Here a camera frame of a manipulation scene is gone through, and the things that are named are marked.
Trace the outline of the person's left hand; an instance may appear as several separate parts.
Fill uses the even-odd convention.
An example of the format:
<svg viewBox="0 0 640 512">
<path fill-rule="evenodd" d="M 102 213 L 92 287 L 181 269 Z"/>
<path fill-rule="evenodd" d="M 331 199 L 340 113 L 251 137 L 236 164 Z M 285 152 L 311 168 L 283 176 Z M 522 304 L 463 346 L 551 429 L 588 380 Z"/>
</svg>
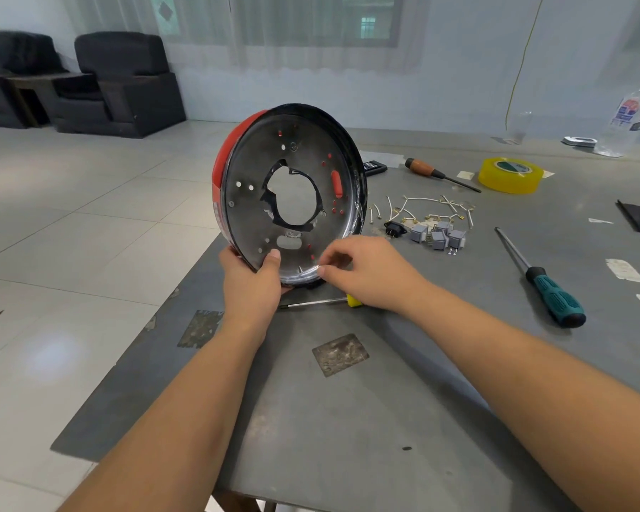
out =
<svg viewBox="0 0 640 512">
<path fill-rule="evenodd" d="M 231 247 L 222 250 L 220 263 L 224 270 L 225 327 L 261 343 L 281 297 L 290 287 L 284 286 L 281 278 L 264 275 L 263 264 L 252 271 Z"/>
</svg>

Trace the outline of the person's right hand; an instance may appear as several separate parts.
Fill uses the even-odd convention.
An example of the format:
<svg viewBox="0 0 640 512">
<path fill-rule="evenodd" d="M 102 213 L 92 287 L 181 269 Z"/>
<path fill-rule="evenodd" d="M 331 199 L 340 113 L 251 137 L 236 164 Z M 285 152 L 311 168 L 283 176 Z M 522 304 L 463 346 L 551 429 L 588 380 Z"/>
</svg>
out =
<svg viewBox="0 0 640 512">
<path fill-rule="evenodd" d="M 385 238 L 352 235 L 333 241 L 319 265 L 352 270 L 351 285 L 333 285 L 363 304 L 404 315 L 430 283 Z"/>
</svg>

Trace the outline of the red round cooker shell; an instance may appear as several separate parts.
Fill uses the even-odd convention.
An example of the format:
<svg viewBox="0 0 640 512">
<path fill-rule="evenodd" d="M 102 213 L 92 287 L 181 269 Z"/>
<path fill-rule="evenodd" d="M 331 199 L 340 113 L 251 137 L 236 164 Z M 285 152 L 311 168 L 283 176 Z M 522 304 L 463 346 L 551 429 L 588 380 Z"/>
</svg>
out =
<svg viewBox="0 0 640 512">
<path fill-rule="evenodd" d="M 308 217 L 293 223 L 272 187 L 277 174 L 300 177 L 313 192 Z M 240 259 L 258 271 L 281 251 L 281 283 L 316 287 L 317 261 L 334 240 L 359 235 L 368 203 L 367 175 L 350 134 L 327 112 L 286 103 L 242 121 L 223 142 L 212 170 L 214 214 Z"/>
</svg>

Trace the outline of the person's right forearm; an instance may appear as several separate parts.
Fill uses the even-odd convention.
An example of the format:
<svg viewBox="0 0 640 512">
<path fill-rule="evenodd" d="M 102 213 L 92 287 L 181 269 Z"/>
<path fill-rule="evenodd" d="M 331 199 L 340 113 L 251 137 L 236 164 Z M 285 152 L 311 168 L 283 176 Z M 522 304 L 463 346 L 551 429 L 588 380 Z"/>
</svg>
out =
<svg viewBox="0 0 640 512">
<path fill-rule="evenodd" d="M 583 512 L 640 512 L 639 393 L 426 281 L 399 303 Z"/>
</svg>

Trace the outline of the person's left forearm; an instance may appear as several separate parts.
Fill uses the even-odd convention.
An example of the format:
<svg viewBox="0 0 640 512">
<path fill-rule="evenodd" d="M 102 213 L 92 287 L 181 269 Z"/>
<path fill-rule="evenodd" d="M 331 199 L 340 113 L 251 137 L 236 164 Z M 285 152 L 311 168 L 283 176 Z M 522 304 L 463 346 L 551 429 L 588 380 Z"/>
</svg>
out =
<svg viewBox="0 0 640 512">
<path fill-rule="evenodd" d="M 57 512 L 205 512 L 271 320 L 226 315 Z"/>
</svg>

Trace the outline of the yellow tape roll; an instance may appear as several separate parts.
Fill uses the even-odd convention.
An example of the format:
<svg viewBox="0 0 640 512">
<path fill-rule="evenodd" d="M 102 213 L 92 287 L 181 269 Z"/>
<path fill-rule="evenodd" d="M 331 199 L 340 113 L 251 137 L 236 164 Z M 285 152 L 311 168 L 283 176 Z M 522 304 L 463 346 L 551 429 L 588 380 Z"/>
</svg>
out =
<svg viewBox="0 0 640 512">
<path fill-rule="evenodd" d="M 478 182 L 484 187 L 506 194 L 533 194 L 545 171 L 526 160 L 507 157 L 488 158 L 482 162 Z"/>
</svg>

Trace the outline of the sheer white curtain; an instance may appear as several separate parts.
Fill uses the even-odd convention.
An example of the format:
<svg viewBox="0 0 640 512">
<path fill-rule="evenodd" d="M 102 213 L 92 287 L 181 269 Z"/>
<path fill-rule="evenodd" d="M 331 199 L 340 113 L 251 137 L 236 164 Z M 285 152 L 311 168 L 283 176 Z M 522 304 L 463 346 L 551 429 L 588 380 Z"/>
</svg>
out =
<svg viewBox="0 0 640 512">
<path fill-rule="evenodd" d="M 171 65 L 229 71 L 418 67 L 431 0 L 57 0 L 77 34 L 162 37 Z"/>
</svg>

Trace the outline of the clear drinking glass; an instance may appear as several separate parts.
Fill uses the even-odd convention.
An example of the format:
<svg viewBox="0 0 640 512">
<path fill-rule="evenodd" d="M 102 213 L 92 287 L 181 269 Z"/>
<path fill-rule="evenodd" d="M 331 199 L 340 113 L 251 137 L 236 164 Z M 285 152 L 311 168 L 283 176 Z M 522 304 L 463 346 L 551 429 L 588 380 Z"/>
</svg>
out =
<svg viewBox="0 0 640 512">
<path fill-rule="evenodd" d="M 511 113 L 506 122 L 505 141 L 512 145 L 521 145 L 528 134 L 532 116 L 532 111 Z"/>
</svg>

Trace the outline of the window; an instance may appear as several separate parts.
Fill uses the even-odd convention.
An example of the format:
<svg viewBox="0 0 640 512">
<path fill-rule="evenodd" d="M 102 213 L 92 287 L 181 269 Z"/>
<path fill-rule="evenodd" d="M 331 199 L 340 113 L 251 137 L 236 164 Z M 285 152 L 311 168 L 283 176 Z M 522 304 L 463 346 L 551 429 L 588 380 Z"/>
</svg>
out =
<svg viewBox="0 0 640 512">
<path fill-rule="evenodd" d="M 403 0 L 148 0 L 161 34 L 251 47 L 393 47 Z"/>
</svg>

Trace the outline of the dark wooden side table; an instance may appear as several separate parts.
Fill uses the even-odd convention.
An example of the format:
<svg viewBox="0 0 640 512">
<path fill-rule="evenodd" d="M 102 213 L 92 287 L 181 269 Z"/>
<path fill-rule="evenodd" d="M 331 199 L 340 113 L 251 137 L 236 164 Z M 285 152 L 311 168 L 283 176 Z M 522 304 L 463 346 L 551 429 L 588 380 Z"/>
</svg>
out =
<svg viewBox="0 0 640 512">
<path fill-rule="evenodd" d="M 16 98 L 17 107 L 23 113 L 27 128 L 57 127 L 60 117 L 57 104 L 60 95 L 57 87 L 88 86 L 93 74 L 61 73 L 38 76 L 8 75 Z"/>
</svg>

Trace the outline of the clear plastic bottle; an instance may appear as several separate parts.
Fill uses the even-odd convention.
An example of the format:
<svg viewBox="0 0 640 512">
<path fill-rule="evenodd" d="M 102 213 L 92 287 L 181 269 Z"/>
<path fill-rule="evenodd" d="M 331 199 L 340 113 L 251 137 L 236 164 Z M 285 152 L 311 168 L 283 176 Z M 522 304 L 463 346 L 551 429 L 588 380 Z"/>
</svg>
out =
<svg viewBox="0 0 640 512">
<path fill-rule="evenodd" d="M 640 89 L 622 98 L 597 138 L 593 152 L 610 158 L 621 158 L 636 144 L 639 136 Z"/>
</svg>

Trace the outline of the yellow handled screwdriver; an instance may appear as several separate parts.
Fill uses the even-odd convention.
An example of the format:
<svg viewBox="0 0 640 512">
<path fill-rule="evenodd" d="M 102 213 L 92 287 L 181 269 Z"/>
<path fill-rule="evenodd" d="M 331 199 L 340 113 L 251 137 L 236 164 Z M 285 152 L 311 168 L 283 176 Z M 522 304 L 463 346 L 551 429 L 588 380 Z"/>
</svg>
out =
<svg viewBox="0 0 640 512">
<path fill-rule="evenodd" d="M 297 308 L 316 306 L 316 305 L 340 304 L 340 303 L 346 303 L 350 308 L 358 308 L 364 305 L 361 301 L 354 298 L 353 296 L 346 295 L 341 298 L 330 298 L 330 299 L 314 300 L 314 301 L 308 301 L 308 302 L 280 304 L 278 306 L 278 310 L 297 309 Z"/>
</svg>

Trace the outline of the orange handled screwdriver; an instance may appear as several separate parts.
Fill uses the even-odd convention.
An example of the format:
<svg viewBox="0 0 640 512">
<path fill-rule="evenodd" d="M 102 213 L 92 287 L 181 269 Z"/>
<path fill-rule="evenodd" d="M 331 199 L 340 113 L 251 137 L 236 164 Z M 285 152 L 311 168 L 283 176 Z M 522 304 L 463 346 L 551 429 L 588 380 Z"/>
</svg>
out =
<svg viewBox="0 0 640 512">
<path fill-rule="evenodd" d="M 447 176 L 440 170 L 436 169 L 432 165 L 425 163 L 424 161 L 417 160 L 414 158 L 407 158 L 405 160 L 405 167 L 409 169 L 412 173 L 417 174 L 422 177 L 433 178 L 438 180 L 450 181 L 458 186 L 462 186 L 469 190 L 472 190 L 477 193 L 481 193 L 482 191 L 476 187 L 473 187 L 467 183 L 463 183 L 460 180 L 456 180 L 452 177 Z"/>
</svg>

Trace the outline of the teal handled screwdriver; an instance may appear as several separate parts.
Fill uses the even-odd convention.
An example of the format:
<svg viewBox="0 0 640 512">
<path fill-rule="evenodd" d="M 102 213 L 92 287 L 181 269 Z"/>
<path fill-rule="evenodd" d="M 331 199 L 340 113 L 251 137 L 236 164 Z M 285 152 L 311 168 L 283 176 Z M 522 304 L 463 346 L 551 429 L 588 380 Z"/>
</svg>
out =
<svg viewBox="0 0 640 512">
<path fill-rule="evenodd" d="M 576 298 L 557 284 L 543 267 L 530 264 L 501 228 L 495 227 L 495 231 L 525 268 L 526 280 L 536 289 L 554 321 L 563 328 L 583 326 L 587 318 Z"/>
</svg>

